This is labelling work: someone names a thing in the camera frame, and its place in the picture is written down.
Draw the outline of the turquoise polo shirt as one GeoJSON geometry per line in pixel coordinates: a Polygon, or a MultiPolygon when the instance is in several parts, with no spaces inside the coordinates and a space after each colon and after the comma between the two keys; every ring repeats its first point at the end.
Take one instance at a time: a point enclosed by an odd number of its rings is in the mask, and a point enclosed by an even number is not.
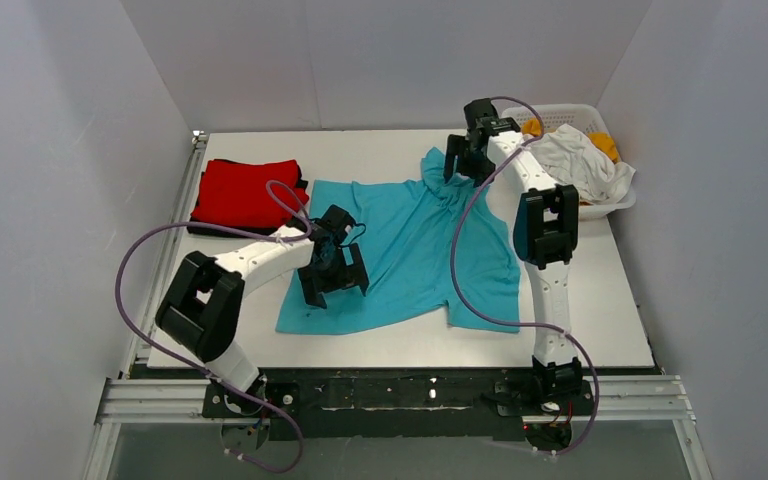
{"type": "Polygon", "coordinates": [[[311,213],[335,204],[366,225],[357,243],[369,278],[357,289],[326,297],[327,308],[307,305],[293,279],[276,329],[301,335],[342,335],[400,323],[438,308],[458,328],[518,332],[520,262],[507,224],[474,193],[468,178],[443,179],[444,154],[430,149],[421,177],[401,183],[317,180],[311,213]]]}

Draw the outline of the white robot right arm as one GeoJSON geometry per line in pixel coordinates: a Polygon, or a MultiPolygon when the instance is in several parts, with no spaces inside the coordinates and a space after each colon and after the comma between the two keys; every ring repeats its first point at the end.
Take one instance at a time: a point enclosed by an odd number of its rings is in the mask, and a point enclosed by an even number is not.
{"type": "Polygon", "coordinates": [[[514,252],[524,264],[531,287],[535,331],[532,379],[527,401],[541,407],[561,405],[582,391],[583,368],[570,337],[568,276],[578,245],[579,194],[551,177],[530,152],[542,132],[526,138],[511,117],[502,117],[492,98],[464,108],[466,132],[447,139],[443,178],[473,181],[467,203],[474,207],[488,186],[508,172],[518,191],[512,232],[514,252]]]}

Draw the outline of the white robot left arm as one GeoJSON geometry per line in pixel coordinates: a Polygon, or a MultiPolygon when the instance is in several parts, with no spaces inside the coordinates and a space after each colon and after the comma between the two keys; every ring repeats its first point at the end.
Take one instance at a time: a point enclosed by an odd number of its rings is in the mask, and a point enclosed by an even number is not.
{"type": "Polygon", "coordinates": [[[364,227],[331,205],[319,218],[294,218],[237,250],[216,256],[193,251],[178,267],[155,323],[214,377],[248,391],[260,371],[235,340],[245,297],[290,272],[296,272],[303,300],[311,307],[326,308],[326,294],[337,290],[365,293],[365,264],[349,238],[364,227]]]}

